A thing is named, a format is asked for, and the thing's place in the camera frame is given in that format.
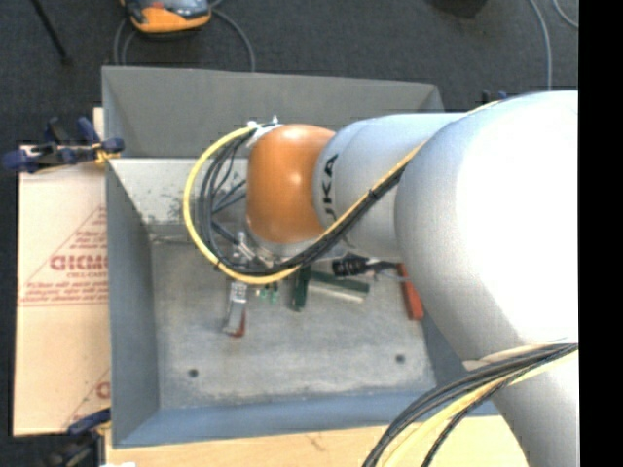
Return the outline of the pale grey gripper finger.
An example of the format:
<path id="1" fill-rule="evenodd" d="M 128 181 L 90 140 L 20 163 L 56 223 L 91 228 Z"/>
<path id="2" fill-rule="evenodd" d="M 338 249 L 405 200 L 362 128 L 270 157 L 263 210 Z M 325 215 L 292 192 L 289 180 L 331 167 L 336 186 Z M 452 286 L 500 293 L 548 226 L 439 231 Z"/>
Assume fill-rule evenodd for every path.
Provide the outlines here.
<path id="1" fill-rule="evenodd" d="M 243 335 L 246 321 L 247 286 L 233 281 L 228 289 L 228 309 L 223 325 L 227 335 Z"/>

